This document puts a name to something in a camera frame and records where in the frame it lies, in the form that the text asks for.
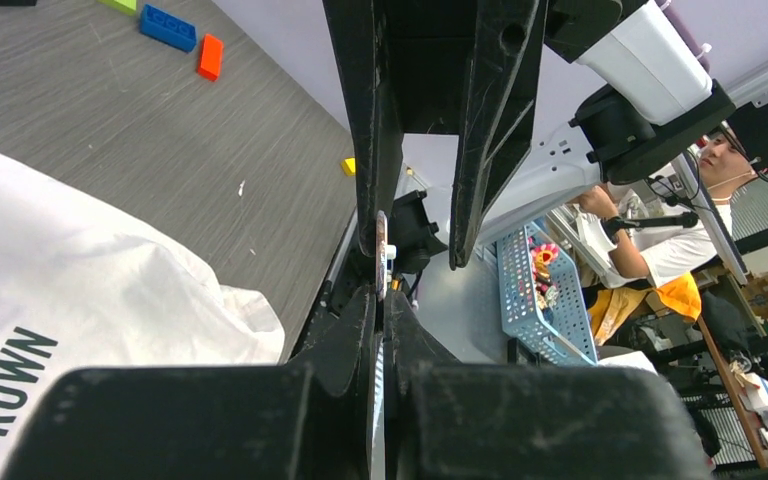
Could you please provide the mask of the round brooch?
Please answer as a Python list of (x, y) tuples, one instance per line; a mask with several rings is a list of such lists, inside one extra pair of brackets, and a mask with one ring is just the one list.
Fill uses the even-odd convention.
[(375, 221), (375, 281), (376, 295), (380, 302), (385, 300), (390, 290), (393, 274), (393, 261), (398, 253), (397, 247), (389, 242), (388, 233), (388, 217), (384, 211), (378, 211)]

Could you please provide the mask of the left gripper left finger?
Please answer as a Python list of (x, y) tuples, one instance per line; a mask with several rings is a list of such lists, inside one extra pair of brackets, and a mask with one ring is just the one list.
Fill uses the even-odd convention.
[(376, 298), (353, 295), (278, 366), (63, 375), (6, 479), (365, 479)]

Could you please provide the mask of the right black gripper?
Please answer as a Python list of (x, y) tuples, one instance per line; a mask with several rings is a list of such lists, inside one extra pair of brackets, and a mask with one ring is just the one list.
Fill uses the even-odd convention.
[(333, 0), (323, 7), (354, 146), (362, 253), (375, 254), (376, 215), (391, 212), (403, 132), (460, 132), (449, 266), (465, 267), (490, 208), (531, 149), (548, 3)]

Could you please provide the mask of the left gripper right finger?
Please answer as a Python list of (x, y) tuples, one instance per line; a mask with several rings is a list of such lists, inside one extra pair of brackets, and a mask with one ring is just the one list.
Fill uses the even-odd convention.
[(459, 362), (400, 293), (384, 302), (390, 479), (707, 479), (681, 400), (627, 367)]

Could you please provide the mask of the white and green t-shirt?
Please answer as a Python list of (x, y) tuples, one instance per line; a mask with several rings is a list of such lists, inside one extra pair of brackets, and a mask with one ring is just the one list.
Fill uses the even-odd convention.
[(151, 225), (0, 153), (0, 474), (38, 403), (87, 367), (276, 364), (259, 291)]

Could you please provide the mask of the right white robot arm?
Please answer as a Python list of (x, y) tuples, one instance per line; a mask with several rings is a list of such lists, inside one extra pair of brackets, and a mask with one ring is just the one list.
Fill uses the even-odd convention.
[[(491, 224), (654, 173), (735, 109), (654, 1), (327, 1), (357, 161), (358, 239), (381, 259), (406, 134), (453, 135), (449, 264)], [(542, 54), (604, 85), (537, 143)]]

